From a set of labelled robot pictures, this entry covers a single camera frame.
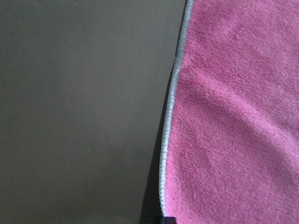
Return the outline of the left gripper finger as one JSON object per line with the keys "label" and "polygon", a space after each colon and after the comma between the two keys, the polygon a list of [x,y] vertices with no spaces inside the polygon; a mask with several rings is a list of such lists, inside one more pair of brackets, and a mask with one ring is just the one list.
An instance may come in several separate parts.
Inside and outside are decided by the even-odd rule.
{"label": "left gripper finger", "polygon": [[154,224],[176,224],[175,217],[155,217]]}

